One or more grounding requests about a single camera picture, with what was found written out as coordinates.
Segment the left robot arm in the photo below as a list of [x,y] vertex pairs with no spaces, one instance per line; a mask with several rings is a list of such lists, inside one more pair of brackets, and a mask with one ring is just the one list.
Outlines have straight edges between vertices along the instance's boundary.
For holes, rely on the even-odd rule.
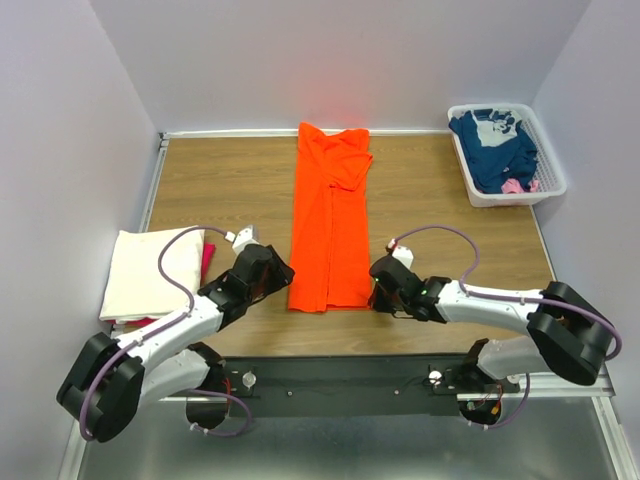
[[195,350],[196,342],[289,287],[294,275],[272,246],[245,247],[230,269],[189,295],[185,306],[118,338],[90,337],[62,382],[57,402],[77,420],[84,440],[113,439],[144,401],[202,385],[210,366]]

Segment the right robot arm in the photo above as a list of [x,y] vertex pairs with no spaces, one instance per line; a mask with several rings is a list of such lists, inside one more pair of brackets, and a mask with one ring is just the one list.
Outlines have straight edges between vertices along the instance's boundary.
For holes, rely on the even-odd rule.
[[377,312],[423,322],[476,323],[515,333],[510,340],[479,340],[462,372],[503,380],[511,375],[551,372],[573,384],[595,383],[606,359],[621,350],[621,337],[574,289],[550,282],[542,290],[509,291],[467,286],[448,277],[420,279],[410,262],[392,255],[369,270]]

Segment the orange t-shirt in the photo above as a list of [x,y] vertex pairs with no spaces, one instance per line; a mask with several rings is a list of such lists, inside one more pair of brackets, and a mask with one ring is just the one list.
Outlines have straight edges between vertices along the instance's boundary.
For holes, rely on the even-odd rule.
[[366,129],[329,135],[298,128],[288,308],[361,310],[371,293],[366,185],[373,164]]

